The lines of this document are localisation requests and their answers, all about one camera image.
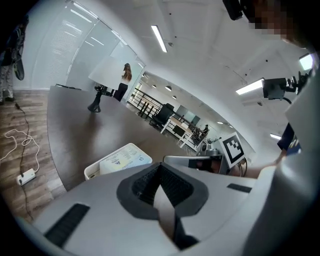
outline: wooden floor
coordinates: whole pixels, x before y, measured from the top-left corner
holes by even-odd
[[[26,211],[27,207],[33,218],[55,198],[66,192],[52,159],[47,131],[47,102],[48,91],[18,91],[15,92],[16,102],[26,113],[29,122],[29,135],[40,146],[38,161],[40,169],[36,178],[23,186],[17,184],[16,178],[20,174],[20,161],[23,146],[21,142],[26,138],[22,133],[11,132],[17,139],[17,149],[0,163],[0,191],[15,216],[20,216],[28,221],[31,218]],[[0,106],[0,157],[4,157],[15,147],[12,138],[5,138],[4,133],[17,129],[27,133],[28,126],[25,122],[22,111],[16,109],[13,102],[5,102]],[[35,155],[38,147],[31,142],[25,147],[21,171],[25,172],[30,168],[37,169]]]

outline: black vent slot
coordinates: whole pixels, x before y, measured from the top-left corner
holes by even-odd
[[[86,205],[76,203],[49,229],[45,237],[56,246],[62,247],[89,209]]]
[[[121,205],[134,217],[158,220],[158,210],[153,205],[159,185],[179,218],[195,215],[209,196],[204,183],[165,163],[155,163],[125,178],[120,182],[116,195]]]
[[[153,206],[154,199],[160,183],[158,169],[149,171],[146,175],[137,179],[132,186],[133,194],[145,203]]]
[[[176,207],[192,195],[194,187],[164,166],[161,166],[160,169],[160,184],[172,206]]]
[[[227,188],[232,189],[232,190],[237,190],[237,191],[241,191],[241,192],[245,192],[245,193],[250,193],[250,191],[252,190],[251,187],[248,186],[242,186],[242,185],[238,185],[238,184],[234,184],[234,183],[230,183]]]

